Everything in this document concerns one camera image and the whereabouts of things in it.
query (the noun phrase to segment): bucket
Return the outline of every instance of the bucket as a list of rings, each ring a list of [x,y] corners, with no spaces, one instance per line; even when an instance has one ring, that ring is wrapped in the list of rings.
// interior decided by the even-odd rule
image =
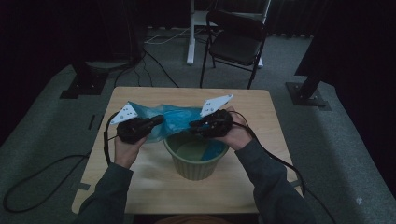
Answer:
[[[202,180],[213,174],[219,159],[228,151],[224,143],[200,135],[181,132],[163,140],[172,155],[177,172],[189,180]]]

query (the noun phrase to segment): chair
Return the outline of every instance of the chair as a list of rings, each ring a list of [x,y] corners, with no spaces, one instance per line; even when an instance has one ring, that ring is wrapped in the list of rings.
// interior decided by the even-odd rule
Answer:
[[[217,36],[213,24],[219,29]],[[211,10],[206,15],[208,38],[205,46],[200,88],[204,81],[207,53],[215,62],[228,64],[251,72],[247,88],[256,76],[267,32],[261,21],[222,10]]]

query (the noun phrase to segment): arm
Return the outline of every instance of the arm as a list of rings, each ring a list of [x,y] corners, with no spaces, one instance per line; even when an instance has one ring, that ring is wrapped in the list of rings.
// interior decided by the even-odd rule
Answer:
[[[246,125],[235,113],[231,114],[234,122]],[[308,204],[288,182],[286,168],[272,160],[245,128],[234,125],[226,136],[218,139],[235,150],[247,171],[264,223],[315,223]]]
[[[118,137],[115,143],[114,163],[110,163],[95,192],[81,205],[74,223],[122,223],[133,171],[139,148],[146,141],[142,138],[134,145],[123,143]]]

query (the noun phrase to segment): dark background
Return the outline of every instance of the dark background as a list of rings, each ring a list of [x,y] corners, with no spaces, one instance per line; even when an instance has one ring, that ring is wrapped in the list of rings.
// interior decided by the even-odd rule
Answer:
[[[113,7],[101,7],[104,2],[58,0],[54,1],[56,10],[44,0],[0,2],[0,144],[49,80],[74,60],[136,57],[133,52],[139,53],[137,34],[133,33],[136,39],[131,47],[125,18],[142,20],[153,28],[188,27],[190,23],[190,1],[143,1],[142,8],[139,11],[132,8],[131,14],[125,14],[122,6],[125,2],[139,1],[112,1]],[[196,9],[204,9],[209,3],[196,2],[200,2]],[[242,0],[223,2],[226,9],[239,7],[239,11],[252,11],[262,4]],[[396,189],[395,11],[392,1],[273,0],[267,20],[271,35],[315,36],[296,75],[320,76],[322,81],[334,85],[393,194]],[[116,32],[124,35],[115,39],[111,34]]]

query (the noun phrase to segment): hand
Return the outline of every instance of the hand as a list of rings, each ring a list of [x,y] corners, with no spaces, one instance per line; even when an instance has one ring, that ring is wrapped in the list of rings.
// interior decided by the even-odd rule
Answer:
[[[146,142],[146,140],[147,137],[144,137],[137,141],[135,144],[129,144],[122,142],[121,139],[117,136],[114,139],[114,146],[116,148],[114,163],[127,169],[131,168],[132,164],[134,164],[134,161],[136,161],[139,149]]]
[[[230,106],[226,109],[227,111],[235,111],[235,109]],[[233,122],[247,125],[245,120],[238,116],[238,114],[231,112],[231,116],[233,116]],[[233,125],[231,130],[224,137],[217,137],[217,140],[224,142],[234,150],[239,150],[242,147],[246,146],[253,138],[250,136],[248,131],[240,126]]]

